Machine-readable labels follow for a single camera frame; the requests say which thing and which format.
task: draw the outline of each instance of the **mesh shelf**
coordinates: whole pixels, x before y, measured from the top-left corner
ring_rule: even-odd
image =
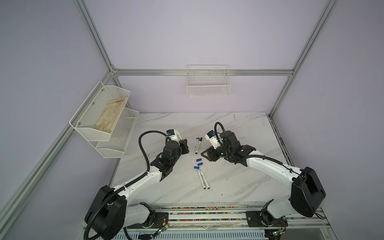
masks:
[[[108,141],[114,132],[117,122],[114,123],[111,133],[103,132],[97,129],[94,129],[94,126],[100,116],[103,114],[105,106],[112,101],[113,99],[119,99],[126,97],[123,106],[126,105],[128,101],[130,91],[116,87],[116,86],[102,86],[95,98],[92,100],[92,103],[85,110],[84,114],[77,121],[75,126],[70,124],[75,130],[80,133],[87,141]],[[120,111],[117,119],[120,118],[122,111]]]
[[[229,96],[231,84],[228,71],[228,65],[188,65],[187,95]]]
[[[123,157],[132,136],[138,111],[124,108],[109,141],[100,141],[96,150],[104,158]]]

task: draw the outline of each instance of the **white marker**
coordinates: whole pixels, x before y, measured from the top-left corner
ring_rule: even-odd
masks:
[[[204,184],[204,180],[203,180],[203,177],[201,176],[199,170],[197,170],[197,174],[199,175],[199,178],[200,178],[200,181],[201,181],[201,185],[203,185],[203,188],[205,189],[206,187],[205,187],[205,184]]]
[[[197,145],[197,148],[196,148],[196,154],[197,154],[197,152],[199,151],[199,148],[200,148],[200,144],[201,144],[201,141],[203,140],[203,138],[201,137],[201,138],[197,138],[198,140],[199,140],[199,144]]]
[[[203,173],[201,170],[198,170],[198,171],[201,173],[201,176],[203,177],[204,183],[205,183],[205,185],[207,186],[207,188],[209,189],[208,181],[207,181],[207,179],[205,178],[204,173]]]

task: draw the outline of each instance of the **wire basket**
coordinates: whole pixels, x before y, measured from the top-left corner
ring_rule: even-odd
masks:
[[[77,123],[72,125],[73,118],[70,120],[70,125],[78,132],[80,135],[85,138],[87,141],[108,141],[113,133],[117,121],[112,127],[111,133],[103,132],[101,130],[94,129],[94,126],[100,116],[103,114],[105,106],[112,101],[113,99],[119,99],[126,97],[124,106],[127,104],[130,91],[116,87],[116,86],[102,86],[97,95],[92,100],[92,103],[89,104],[83,115],[80,117]]]
[[[101,141],[96,150],[104,158],[123,157],[136,124],[138,111],[124,108],[109,141]]]
[[[229,96],[229,65],[188,65],[187,96]]]

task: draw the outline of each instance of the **marble tabletop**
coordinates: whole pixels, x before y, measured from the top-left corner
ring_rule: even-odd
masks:
[[[217,121],[224,125],[225,130],[234,132],[242,145],[253,146],[263,154],[286,163],[265,113],[140,113],[127,151],[118,165],[113,185],[129,180],[146,168],[137,141],[143,132],[177,129],[181,137],[188,140],[190,152],[180,157],[171,174],[146,189],[132,204],[147,202],[153,205],[235,205],[267,202],[288,195],[290,190],[259,170],[241,164],[235,165],[223,158],[209,162],[201,157],[200,153],[210,146],[204,136],[214,129]],[[199,154],[196,155],[197,137],[202,137],[203,141]],[[142,145],[150,162],[162,152],[164,141],[164,136],[156,133],[147,134],[142,138]],[[202,188],[194,169],[198,158],[203,159],[200,169],[207,178],[210,189]]]

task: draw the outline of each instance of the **black mounting plate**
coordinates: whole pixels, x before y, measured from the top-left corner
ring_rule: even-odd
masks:
[[[247,222],[248,227],[264,227],[263,224],[261,224],[261,217],[260,217],[261,211],[247,211],[245,212],[245,215],[247,216]],[[279,220],[283,221],[285,223],[285,226],[288,225],[287,220],[283,219],[284,217],[279,218]],[[281,222],[277,222],[273,224],[271,227],[281,227]]]
[[[163,227],[163,222],[168,222],[168,213],[167,212],[155,212],[155,219],[153,221],[153,224],[150,228],[161,228]],[[131,226],[128,226],[127,228],[144,228],[141,224],[133,224]]]

